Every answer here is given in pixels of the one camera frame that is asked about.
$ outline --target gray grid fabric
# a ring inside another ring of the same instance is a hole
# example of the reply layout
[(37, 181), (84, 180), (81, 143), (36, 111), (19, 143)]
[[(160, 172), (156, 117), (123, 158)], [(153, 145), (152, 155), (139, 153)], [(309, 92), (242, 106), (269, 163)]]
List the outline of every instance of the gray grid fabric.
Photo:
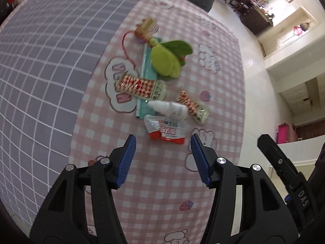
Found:
[(31, 227), (92, 72), (139, 0), (29, 0), (0, 32), (0, 197)]

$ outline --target white bottle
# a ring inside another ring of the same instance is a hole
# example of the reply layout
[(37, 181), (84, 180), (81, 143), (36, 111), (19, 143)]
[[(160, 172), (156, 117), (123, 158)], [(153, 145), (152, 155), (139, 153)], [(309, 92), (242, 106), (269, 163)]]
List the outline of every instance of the white bottle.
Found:
[(160, 100), (149, 101), (148, 106), (156, 112), (177, 120), (184, 120), (187, 117), (188, 113), (188, 108), (186, 105), (175, 102), (166, 102)]

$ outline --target snack package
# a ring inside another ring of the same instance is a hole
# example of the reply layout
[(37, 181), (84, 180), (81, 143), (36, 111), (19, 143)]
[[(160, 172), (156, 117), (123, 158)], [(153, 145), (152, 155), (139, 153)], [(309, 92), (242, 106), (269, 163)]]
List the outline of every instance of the snack package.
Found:
[(146, 100), (163, 100), (166, 95), (166, 84), (160, 80), (141, 79), (123, 73), (115, 82), (117, 92), (124, 92)]
[(210, 114), (209, 109), (193, 101), (184, 90), (181, 91), (177, 102), (185, 104), (189, 109), (190, 115), (192, 115), (199, 124), (204, 124), (208, 119)]
[(152, 140), (165, 141), (183, 145), (185, 143), (187, 124), (165, 116), (146, 115), (144, 124)]

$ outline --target pink checkered tablecloth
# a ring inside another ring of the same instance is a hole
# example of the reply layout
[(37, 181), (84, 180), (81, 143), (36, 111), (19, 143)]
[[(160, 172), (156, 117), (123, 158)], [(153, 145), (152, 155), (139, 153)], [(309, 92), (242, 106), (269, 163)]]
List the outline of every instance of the pink checkered tablecloth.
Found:
[[(150, 140), (143, 120), (135, 117), (137, 99), (118, 95), (114, 89), (114, 81), (124, 70), (140, 71), (143, 45), (131, 34), (126, 37), (126, 52), (134, 67), (124, 55), (121, 40), (149, 16), (157, 21), (154, 36), (163, 41), (185, 40), (193, 47), (180, 77), (166, 82), (169, 90), (176, 92), (182, 87), (211, 110), (204, 125), (187, 119), (185, 145)], [(189, 140), (197, 133), (218, 156), (238, 163), (245, 113), (240, 55), (232, 33), (186, 0), (140, 0), (108, 44), (82, 100), (69, 161), (77, 167), (87, 166), (122, 146), (129, 134), (136, 136), (137, 150), (127, 180), (113, 192), (128, 243), (199, 243), (214, 190), (201, 182)], [(88, 227), (95, 232), (91, 196), (88, 189), (86, 192)]]

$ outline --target red string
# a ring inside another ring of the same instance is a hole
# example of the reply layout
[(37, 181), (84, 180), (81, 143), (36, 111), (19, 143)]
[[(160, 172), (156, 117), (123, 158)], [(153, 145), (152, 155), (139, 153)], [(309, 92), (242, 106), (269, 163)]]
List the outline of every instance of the red string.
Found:
[(122, 38), (122, 48), (123, 48), (124, 54), (125, 54), (125, 56), (126, 56), (126, 59), (128, 59), (128, 60), (129, 60), (129, 61), (134, 65), (134, 67), (135, 67), (136, 65), (135, 65), (134, 61), (131, 60), (131, 59), (129, 58), (129, 55), (126, 53), (126, 50), (125, 50), (125, 48), (124, 48), (124, 40), (125, 40), (125, 38), (126, 38), (126, 35), (129, 34), (129, 33), (134, 33), (134, 31), (128, 31), (128, 32), (126, 32), (126, 33), (124, 34), (124, 36), (123, 36), (123, 38)]

